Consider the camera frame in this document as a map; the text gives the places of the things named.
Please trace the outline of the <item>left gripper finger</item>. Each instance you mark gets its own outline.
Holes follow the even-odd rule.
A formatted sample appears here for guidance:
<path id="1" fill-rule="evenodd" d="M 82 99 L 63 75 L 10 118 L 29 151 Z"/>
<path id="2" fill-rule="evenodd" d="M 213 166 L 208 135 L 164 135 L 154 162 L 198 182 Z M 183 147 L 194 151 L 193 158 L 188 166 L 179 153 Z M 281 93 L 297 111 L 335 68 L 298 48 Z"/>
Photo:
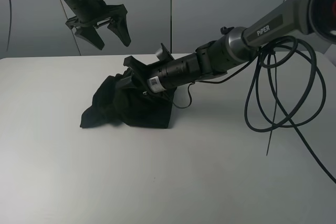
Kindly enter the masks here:
<path id="1" fill-rule="evenodd" d="M 76 28 L 75 36 L 85 40 L 97 49 L 104 48 L 104 42 L 94 27 L 78 27 Z"/>
<path id="2" fill-rule="evenodd" d="M 130 45 L 131 38 L 125 17 L 112 17 L 107 28 L 121 40 L 124 46 L 128 47 Z"/>

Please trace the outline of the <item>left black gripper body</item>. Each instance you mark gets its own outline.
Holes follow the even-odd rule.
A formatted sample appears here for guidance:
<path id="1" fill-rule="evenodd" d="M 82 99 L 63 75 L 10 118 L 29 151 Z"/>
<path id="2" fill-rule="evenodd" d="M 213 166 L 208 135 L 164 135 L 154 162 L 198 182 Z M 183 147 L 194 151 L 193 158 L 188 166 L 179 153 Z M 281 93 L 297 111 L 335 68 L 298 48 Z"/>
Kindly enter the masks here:
<path id="1" fill-rule="evenodd" d="M 69 29 L 73 27 L 94 27 L 97 23 L 106 19 L 111 19 L 112 23 L 116 25 L 117 29 L 127 28 L 127 9 L 123 4 L 121 5 L 72 5 L 71 10 L 75 16 L 66 21 Z"/>

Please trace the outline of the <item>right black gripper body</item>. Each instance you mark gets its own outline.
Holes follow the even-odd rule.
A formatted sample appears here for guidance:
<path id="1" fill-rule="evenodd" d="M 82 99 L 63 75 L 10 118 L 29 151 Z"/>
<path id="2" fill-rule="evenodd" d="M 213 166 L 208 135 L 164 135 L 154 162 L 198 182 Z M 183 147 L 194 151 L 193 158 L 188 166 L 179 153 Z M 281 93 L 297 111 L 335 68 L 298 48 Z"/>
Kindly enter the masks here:
<path id="1" fill-rule="evenodd" d="M 164 66 L 174 58 L 163 44 L 155 55 L 158 61 L 149 65 L 140 62 L 133 56 L 126 57 L 123 65 L 128 68 L 130 74 L 117 82 L 117 88 L 120 90 L 135 89 L 163 100 L 173 100 L 175 90 L 168 91 L 164 88 L 160 76 L 164 72 Z"/>

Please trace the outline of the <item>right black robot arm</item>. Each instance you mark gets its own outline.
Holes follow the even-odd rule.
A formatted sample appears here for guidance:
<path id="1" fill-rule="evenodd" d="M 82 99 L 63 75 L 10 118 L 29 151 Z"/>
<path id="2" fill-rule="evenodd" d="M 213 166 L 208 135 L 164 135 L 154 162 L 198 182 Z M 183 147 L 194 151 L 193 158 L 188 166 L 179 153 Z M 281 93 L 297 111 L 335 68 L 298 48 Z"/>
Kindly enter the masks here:
<path id="1" fill-rule="evenodd" d="M 295 30 L 304 35 L 315 33 L 335 43 L 335 0 L 286 0 L 248 28 L 222 28 L 219 40 L 179 59 L 164 46 L 157 53 L 159 60 L 150 65 L 129 56 L 124 65 L 131 73 L 115 87 L 156 95 L 194 81 L 214 79 L 254 59 L 259 47 Z"/>

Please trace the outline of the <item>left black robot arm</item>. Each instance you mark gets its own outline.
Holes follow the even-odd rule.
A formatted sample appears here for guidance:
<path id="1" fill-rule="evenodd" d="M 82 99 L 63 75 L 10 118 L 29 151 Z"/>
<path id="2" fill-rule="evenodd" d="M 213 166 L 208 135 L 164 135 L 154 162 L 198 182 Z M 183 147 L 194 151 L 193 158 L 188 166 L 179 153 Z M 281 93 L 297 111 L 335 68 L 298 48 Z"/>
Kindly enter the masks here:
<path id="1" fill-rule="evenodd" d="M 131 38 L 127 28 L 127 9 L 121 5 L 107 5 L 104 0 L 64 0 L 75 14 L 66 21 L 69 29 L 75 29 L 75 36 L 85 40 L 97 49 L 104 48 L 104 42 L 97 29 L 106 25 L 127 47 Z"/>

